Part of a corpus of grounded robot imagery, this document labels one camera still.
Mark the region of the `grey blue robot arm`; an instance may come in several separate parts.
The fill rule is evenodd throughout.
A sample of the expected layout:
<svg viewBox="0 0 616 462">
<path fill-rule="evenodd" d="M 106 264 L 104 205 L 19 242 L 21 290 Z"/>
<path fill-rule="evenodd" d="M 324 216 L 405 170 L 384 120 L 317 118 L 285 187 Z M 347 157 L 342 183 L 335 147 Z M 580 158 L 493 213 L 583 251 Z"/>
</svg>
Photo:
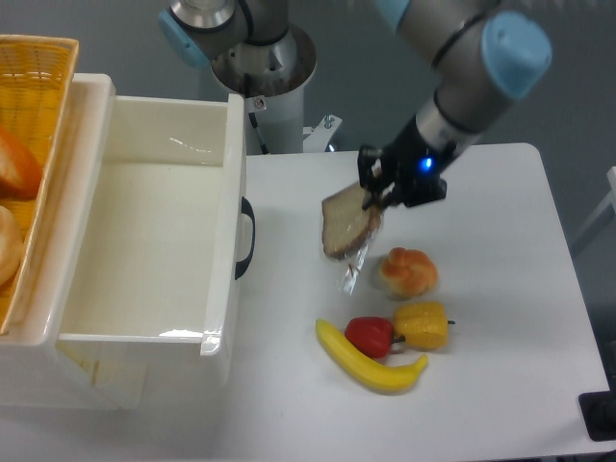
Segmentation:
<svg viewBox="0 0 616 462">
<path fill-rule="evenodd" d="M 414 207 L 441 200 L 442 175 L 548 70 L 543 29 L 496 1 L 379 1 L 376 9 L 442 81 L 397 137 L 362 146 L 358 175 L 365 207 Z M 301 87 L 315 70 L 311 39 L 289 20 L 285 1 L 173 1 L 158 16 L 175 53 L 211 68 L 247 99 Z"/>
</svg>

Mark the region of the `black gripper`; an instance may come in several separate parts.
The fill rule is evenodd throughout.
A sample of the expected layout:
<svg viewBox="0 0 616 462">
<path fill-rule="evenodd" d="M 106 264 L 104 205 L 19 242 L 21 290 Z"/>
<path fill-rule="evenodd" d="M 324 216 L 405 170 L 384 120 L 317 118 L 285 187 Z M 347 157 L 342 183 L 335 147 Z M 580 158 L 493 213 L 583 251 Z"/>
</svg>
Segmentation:
<svg viewBox="0 0 616 462">
<path fill-rule="evenodd" d="M 444 200 L 448 185 L 441 175 L 457 157 L 456 147 L 454 141 L 432 147 L 420 134 L 414 117 L 383 148 L 382 157 L 376 147 L 361 145 L 357 168 L 365 192 L 362 209 L 378 203 L 380 209 L 398 205 L 412 208 Z"/>
</svg>

